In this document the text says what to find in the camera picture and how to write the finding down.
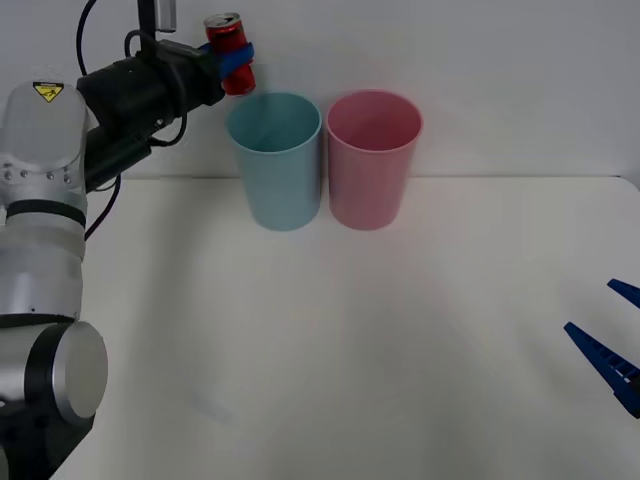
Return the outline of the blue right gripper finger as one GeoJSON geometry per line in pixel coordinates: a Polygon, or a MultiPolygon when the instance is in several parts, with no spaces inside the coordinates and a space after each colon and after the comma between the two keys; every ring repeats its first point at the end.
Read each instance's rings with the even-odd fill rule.
{"type": "Polygon", "coordinates": [[[635,419],[639,418],[639,367],[616,354],[572,322],[564,326],[576,347],[635,419]]]}
{"type": "Polygon", "coordinates": [[[611,279],[607,286],[622,296],[624,299],[629,301],[635,307],[640,307],[640,288],[625,283],[623,281],[617,279],[611,279]]]}

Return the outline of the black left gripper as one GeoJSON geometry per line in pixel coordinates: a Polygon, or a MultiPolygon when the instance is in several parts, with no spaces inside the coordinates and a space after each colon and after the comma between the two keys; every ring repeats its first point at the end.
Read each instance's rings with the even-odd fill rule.
{"type": "Polygon", "coordinates": [[[254,58],[254,46],[217,54],[214,59],[210,43],[199,48],[174,41],[160,41],[158,76],[163,85],[160,105],[162,119],[176,119],[200,106],[213,106],[224,99],[220,79],[249,65],[254,58]]]}

